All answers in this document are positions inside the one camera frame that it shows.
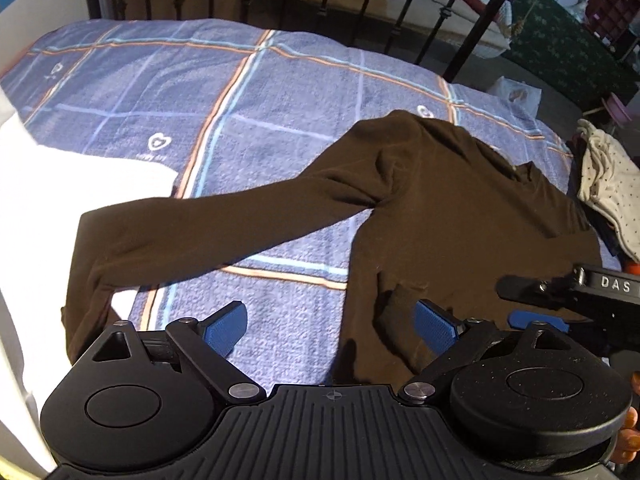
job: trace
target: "black circular housing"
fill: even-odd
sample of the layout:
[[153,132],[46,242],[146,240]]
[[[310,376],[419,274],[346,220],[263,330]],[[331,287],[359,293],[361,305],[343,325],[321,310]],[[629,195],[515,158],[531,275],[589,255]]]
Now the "black circular housing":
[[460,371],[449,400],[483,447],[535,458],[571,456],[610,439],[631,393],[612,368],[561,332],[530,326],[512,353]]
[[[193,449],[213,424],[214,403],[199,381],[153,365],[140,341],[115,332],[87,353],[43,406],[40,426],[55,458],[92,471],[134,472]],[[136,352],[130,352],[138,346]]]

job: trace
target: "crosshair marking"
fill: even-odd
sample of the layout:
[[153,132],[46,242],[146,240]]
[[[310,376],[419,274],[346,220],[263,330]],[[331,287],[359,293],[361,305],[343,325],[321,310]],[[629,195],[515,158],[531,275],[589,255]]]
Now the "crosshair marking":
[[334,390],[334,391],[329,392],[328,394],[326,394],[325,397],[327,399],[332,400],[333,402],[335,402],[337,399],[340,399],[342,397],[342,394],[340,392],[336,392]]

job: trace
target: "shirt sleeve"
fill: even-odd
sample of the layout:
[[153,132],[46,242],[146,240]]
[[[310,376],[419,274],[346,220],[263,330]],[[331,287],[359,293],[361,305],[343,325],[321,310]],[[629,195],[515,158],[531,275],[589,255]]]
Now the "shirt sleeve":
[[411,179],[421,136],[415,116],[395,111],[356,123],[294,179],[86,213],[62,315],[69,358],[116,319],[110,301],[118,288],[186,280],[390,200]]

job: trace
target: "metal screw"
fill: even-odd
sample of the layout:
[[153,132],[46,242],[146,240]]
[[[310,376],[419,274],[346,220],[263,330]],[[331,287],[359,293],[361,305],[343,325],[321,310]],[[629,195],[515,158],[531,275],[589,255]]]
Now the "metal screw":
[[577,269],[574,269],[574,274],[576,276],[576,281],[578,282],[578,285],[584,285],[584,283],[587,280],[584,269],[582,267],[578,267]]
[[404,387],[404,394],[411,400],[418,402],[424,402],[428,397],[431,397],[436,392],[436,389],[429,383],[409,383]]
[[260,388],[251,383],[238,383],[229,388],[229,395],[236,399],[251,399],[260,393]]

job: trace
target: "ribbed black plate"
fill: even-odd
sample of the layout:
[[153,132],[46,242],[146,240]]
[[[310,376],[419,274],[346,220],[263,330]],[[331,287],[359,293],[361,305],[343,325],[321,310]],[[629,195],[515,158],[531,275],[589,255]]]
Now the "ribbed black plate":
[[[49,478],[89,477],[62,466]],[[229,408],[211,437],[190,455],[157,470],[126,476],[129,480],[533,477],[476,457],[456,440],[436,410],[399,404],[386,386],[280,386],[257,406]],[[615,476],[598,466],[563,478],[613,480]]]

